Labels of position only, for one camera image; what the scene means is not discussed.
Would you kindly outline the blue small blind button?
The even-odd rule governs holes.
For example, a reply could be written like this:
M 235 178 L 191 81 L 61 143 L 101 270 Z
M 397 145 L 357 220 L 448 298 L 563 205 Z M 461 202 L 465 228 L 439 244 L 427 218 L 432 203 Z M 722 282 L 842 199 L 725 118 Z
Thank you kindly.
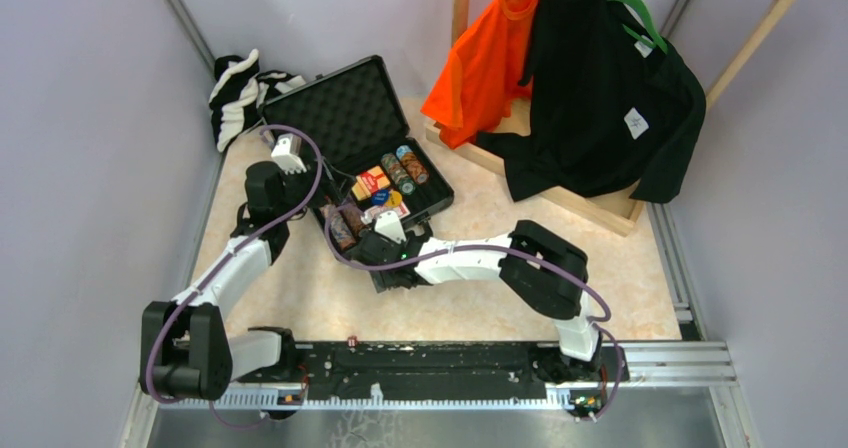
M 391 198 L 391 191 L 388 189 L 381 189 L 376 191 L 370 201 L 373 206 L 384 206 Z

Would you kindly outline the orange boxed card deck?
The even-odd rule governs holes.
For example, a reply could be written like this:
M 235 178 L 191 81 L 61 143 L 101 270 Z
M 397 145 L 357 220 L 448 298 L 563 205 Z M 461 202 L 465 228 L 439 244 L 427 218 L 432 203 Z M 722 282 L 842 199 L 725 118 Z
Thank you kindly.
M 373 166 L 355 176 L 355 183 L 351 189 L 357 201 L 364 201 L 372 197 L 378 191 L 388 189 L 391 181 L 381 166 Z

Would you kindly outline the black poker set case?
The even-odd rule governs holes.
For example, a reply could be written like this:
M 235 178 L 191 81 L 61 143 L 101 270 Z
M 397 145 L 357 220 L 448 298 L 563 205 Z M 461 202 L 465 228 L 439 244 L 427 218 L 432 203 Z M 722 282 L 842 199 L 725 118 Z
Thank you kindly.
M 385 63 L 377 55 L 271 98 L 262 113 L 266 121 L 297 128 L 317 144 L 336 183 L 337 198 L 327 204 L 337 208 L 355 204 L 363 212 L 367 229 L 372 228 L 379 207 L 372 205 L 371 197 L 364 201 L 354 198 L 353 178 L 373 166 L 382 167 L 381 156 L 385 153 L 396 156 L 401 145 L 412 148 L 430 175 L 425 184 L 416 184 L 411 195 L 402 194 L 390 179 L 390 189 L 403 195 L 400 206 L 404 211 L 400 216 L 403 231 L 429 221 L 454 200 L 453 188 L 411 136 Z M 329 223 L 320 208 L 313 212 L 327 229 L 332 246 L 343 257 L 347 250 L 341 251 L 331 238 Z

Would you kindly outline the yellow big blind button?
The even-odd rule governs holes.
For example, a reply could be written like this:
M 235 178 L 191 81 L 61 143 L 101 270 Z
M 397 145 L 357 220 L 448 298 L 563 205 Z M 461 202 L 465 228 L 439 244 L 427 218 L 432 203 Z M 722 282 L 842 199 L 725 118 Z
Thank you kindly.
M 384 203 L 386 207 L 395 208 L 403 204 L 403 195 L 397 190 L 390 190 Z

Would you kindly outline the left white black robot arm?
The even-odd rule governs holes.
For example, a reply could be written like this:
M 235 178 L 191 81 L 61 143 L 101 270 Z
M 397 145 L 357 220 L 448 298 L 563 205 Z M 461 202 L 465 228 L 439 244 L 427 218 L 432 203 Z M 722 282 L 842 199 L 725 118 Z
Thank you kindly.
M 247 374 L 262 369 L 285 382 L 300 367 L 290 330 L 260 327 L 231 338 L 225 328 L 235 305 L 279 258 L 289 220 L 311 202 L 323 177 L 322 153 L 306 133 L 285 125 L 260 132 L 279 136 L 271 160 L 246 172 L 247 201 L 222 253 L 186 289 L 143 311 L 139 383 L 159 403 L 216 401 Z

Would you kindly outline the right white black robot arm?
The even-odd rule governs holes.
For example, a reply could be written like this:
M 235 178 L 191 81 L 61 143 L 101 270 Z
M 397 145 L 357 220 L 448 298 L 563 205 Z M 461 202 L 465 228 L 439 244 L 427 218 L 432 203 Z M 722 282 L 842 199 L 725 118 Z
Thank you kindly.
M 499 281 L 557 331 L 563 366 L 576 380 L 590 379 L 602 366 L 600 301 L 588 285 L 584 251 L 532 220 L 504 234 L 478 240 L 443 240 L 425 231 L 403 231 L 397 216 L 384 213 L 363 232 L 344 259 L 371 273 L 379 289 L 435 286 L 454 281 Z

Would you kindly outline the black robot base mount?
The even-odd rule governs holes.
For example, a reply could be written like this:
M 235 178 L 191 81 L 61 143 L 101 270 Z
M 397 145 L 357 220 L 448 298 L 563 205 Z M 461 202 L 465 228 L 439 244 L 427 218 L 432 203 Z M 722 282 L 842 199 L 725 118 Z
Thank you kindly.
M 312 401 L 541 400 L 550 385 L 610 385 L 619 370 L 613 346 L 596 362 L 568 361 L 555 343 L 297 341 L 287 334 L 280 361 L 240 377 L 242 383 L 305 385 Z

